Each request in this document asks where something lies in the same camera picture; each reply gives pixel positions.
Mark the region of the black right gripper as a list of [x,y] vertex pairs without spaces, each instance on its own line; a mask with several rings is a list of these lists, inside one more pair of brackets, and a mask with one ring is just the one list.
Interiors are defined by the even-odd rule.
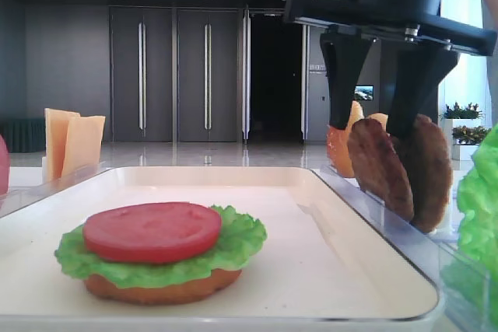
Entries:
[[[490,56],[497,34],[440,16],[441,0],[286,0],[284,20],[328,29],[334,25],[378,30],[383,38],[431,40],[456,51]],[[377,46],[359,34],[320,35],[328,80],[329,125],[347,127],[357,86],[377,86]],[[439,44],[400,47],[387,131],[407,138],[419,110],[458,64],[460,54]]]

